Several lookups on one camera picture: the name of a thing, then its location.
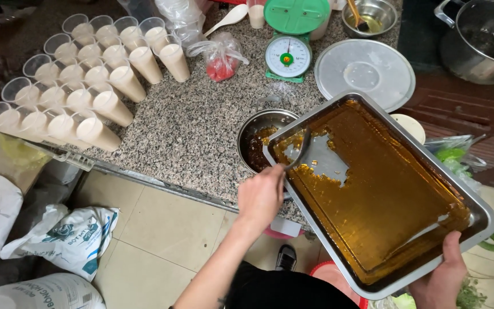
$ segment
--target metal tray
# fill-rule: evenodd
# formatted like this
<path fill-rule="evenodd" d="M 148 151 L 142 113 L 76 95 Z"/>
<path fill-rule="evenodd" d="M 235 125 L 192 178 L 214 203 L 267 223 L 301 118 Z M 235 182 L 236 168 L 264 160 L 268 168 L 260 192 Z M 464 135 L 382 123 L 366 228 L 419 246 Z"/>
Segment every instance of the metal tray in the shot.
<path fill-rule="evenodd" d="M 276 160 L 273 157 L 274 144 L 296 134 L 299 130 L 305 128 L 305 123 L 310 123 L 313 119 L 318 119 L 320 116 L 327 114 L 329 110 L 336 108 L 337 105 L 343 104 L 347 100 L 355 100 L 364 105 L 369 113 L 382 121 L 391 136 L 407 148 L 416 158 L 419 158 L 424 162 L 426 166 L 434 170 L 452 190 L 455 190 L 463 198 L 463 202 L 466 207 L 470 209 L 471 214 L 469 227 L 462 231 L 462 252 L 472 248 L 493 234 L 494 211 L 491 207 L 461 179 L 456 177 L 453 172 L 447 169 L 433 154 L 426 150 L 413 136 L 408 134 L 405 129 L 395 122 L 393 118 L 371 100 L 369 96 L 360 91 L 345 91 L 312 109 L 312 111 L 308 112 L 306 115 L 301 116 L 296 121 L 270 136 L 270 143 L 264 146 L 263 151 L 271 165 L 276 164 Z M 385 298 L 434 270 L 443 261 L 442 248 L 435 247 L 426 254 L 417 257 L 405 266 L 380 279 L 376 283 L 370 285 L 364 284 L 354 274 L 340 250 L 331 241 L 319 220 L 316 218 L 310 207 L 305 204 L 304 199 L 298 193 L 297 189 L 291 185 L 287 177 L 285 178 L 285 187 L 291 193 L 295 203 L 306 217 L 306 220 L 315 231 L 323 246 L 333 258 L 333 261 L 337 264 L 339 270 L 344 275 L 344 278 L 348 281 L 348 284 L 352 287 L 354 292 L 358 293 L 363 298 L 369 300 Z"/>

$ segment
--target green kitchen scale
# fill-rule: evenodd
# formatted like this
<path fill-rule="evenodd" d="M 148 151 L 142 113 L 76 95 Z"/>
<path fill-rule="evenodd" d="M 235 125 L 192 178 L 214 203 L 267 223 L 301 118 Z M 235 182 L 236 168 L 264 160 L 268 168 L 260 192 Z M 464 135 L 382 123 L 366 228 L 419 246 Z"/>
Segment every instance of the green kitchen scale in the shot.
<path fill-rule="evenodd" d="M 267 0 L 264 18 L 275 31 L 264 55 L 266 77 L 303 82 L 312 61 L 310 32 L 329 14 L 327 0 Z"/>

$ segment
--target metal bowl with oil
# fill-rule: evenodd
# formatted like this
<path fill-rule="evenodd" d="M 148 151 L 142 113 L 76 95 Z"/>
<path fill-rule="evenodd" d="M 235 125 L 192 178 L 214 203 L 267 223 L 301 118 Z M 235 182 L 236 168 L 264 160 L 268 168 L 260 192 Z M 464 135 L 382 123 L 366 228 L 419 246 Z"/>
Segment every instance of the metal bowl with oil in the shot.
<path fill-rule="evenodd" d="M 342 10 L 342 24 L 346 33 L 353 38 L 373 39 L 394 27 L 397 22 L 397 11 L 392 4 L 384 0 L 356 1 L 361 18 L 367 22 L 369 31 L 362 32 L 356 29 L 355 20 L 346 6 Z"/>

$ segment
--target metal bowl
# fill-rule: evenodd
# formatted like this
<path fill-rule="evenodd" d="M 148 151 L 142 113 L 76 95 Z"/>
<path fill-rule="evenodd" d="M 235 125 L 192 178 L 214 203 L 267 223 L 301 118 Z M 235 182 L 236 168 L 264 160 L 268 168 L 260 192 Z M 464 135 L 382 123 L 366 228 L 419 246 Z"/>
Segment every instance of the metal bowl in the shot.
<path fill-rule="evenodd" d="M 257 174 L 255 170 L 247 163 L 249 142 L 251 135 L 255 134 L 258 130 L 275 126 L 278 129 L 284 128 L 288 124 L 297 120 L 298 116 L 288 110 L 272 108 L 265 109 L 257 112 L 251 116 L 245 123 L 243 123 L 241 129 L 238 132 L 238 153 L 242 159 L 243 164 L 253 173 Z"/>
<path fill-rule="evenodd" d="M 353 38 L 360 37 L 362 39 L 373 39 L 394 27 L 397 22 L 397 11 L 394 6 L 384 0 L 357 0 L 357 10 L 360 15 L 369 15 L 375 20 L 382 23 L 381 31 L 375 33 L 362 32 L 346 22 L 348 17 L 352 16 L 352 11 L 349 6 L 342 9 L 342 24 L 344 31 Z"/>

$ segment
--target shoe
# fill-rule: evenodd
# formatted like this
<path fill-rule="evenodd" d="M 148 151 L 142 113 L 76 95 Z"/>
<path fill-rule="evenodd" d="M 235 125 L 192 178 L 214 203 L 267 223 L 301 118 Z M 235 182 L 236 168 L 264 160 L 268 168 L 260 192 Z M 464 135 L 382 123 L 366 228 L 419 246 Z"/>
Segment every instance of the shoe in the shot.
<path fill-rule="evenodd" d="M 278 260 L 276 261 L 276 270 L 295 271 L 296 252 L 291 245 L 283 245 L 279 248 Z"/>

